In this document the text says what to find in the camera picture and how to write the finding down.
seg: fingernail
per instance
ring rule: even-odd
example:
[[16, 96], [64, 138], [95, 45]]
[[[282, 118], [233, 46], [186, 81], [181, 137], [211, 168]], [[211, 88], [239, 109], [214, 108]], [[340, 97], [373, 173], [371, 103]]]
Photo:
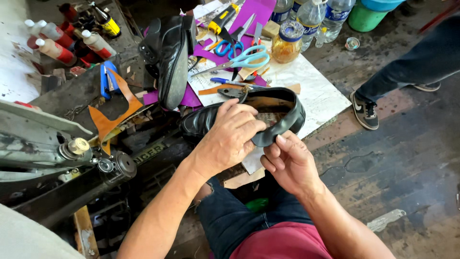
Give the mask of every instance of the fingernail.
[[285, 143], [286, 143], [286, 139], [285, 139], [283, 136], [278, 135], [277, 138], [278, 138], [278, 141], [279, 141], [281, 144], [285, 144]]

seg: red shirt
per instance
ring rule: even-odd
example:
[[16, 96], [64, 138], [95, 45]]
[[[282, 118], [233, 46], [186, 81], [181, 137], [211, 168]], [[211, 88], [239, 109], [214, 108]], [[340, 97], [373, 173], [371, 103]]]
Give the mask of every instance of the red shirt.
[[315, 226], [282, 222], [252, 233], [230, 259], [332, 259]]

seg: green bucket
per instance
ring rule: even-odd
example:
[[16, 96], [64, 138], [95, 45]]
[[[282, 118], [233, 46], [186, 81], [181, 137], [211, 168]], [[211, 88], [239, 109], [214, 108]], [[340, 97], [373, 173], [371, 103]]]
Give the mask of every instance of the green bucket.
[[353, 10], [348, 17], [348, 25], [357, 31], [367, 32], [375, 29], [377, 25], [382, 21], [383, 17], [390, 11], [376, 12], [366, 8], [361, 1], [357, 1], [357, 5], [353, 7]]

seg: black leather shoe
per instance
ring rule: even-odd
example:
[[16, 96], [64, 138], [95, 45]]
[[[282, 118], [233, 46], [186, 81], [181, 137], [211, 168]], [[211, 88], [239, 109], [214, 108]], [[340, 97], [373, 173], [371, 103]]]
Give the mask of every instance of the black leather shoe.
[[175, 109], [187, 86], [188, 54], [195, 47], [193, 16], [170, 16], [154, 19], [139, 52], [146, 70], [158, 81], [158, 101], [168, 110]]
[[[265, 101], [263, 98], [277, 98], [286, 102], [280, 102], [284, 105], [273, 106], [269, 103], [272, 101]], [[250, 104], [255, 106], [255, 103], [266, 103], [264, 112], [279, 112], [279, 108], [286, 108], [289, 110], [285, 117], [275, 123], [273, 126], [264, 131], [258, 132], [251, 140], [258, 147], [267, 147], [275, 142], [278, 134], [283, 134], [287, 130], [291, 130], [297, 134], [305, 122], [305, 110], [300, 103], [297, 95], [290, 89], [284, 87], [271, 87], [271, 88], [257, 88], [250, 90], [245, 100], [241, 103]], [[194, 144], [200, 142], [204, 135], [211, 129], [216, 120], [217, 110], [223, 104], [216, 103], [206, 106], [196, 112], [187, 114], [180, 121], [179, 129], [182, 131], [184, 139]]]

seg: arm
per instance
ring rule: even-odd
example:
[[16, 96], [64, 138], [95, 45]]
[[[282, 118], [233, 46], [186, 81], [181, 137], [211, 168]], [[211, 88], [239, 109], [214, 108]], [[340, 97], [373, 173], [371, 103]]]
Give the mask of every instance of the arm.
[[200, 187], [212, 176], [240, 163], [254, 149], [251, 138], [266, 125], [255, 119], [254, 108], [237, 103], [238, 99], [232, 99], [219, 108], [211, 130], [131, 226], [118, 259], [164, 258]]
[[304, 206], [334, 258], [394, 258], [385, 244], [352, 217], [321, 182], [313, 155], [291, 131], [264, 148], [260, 160]]

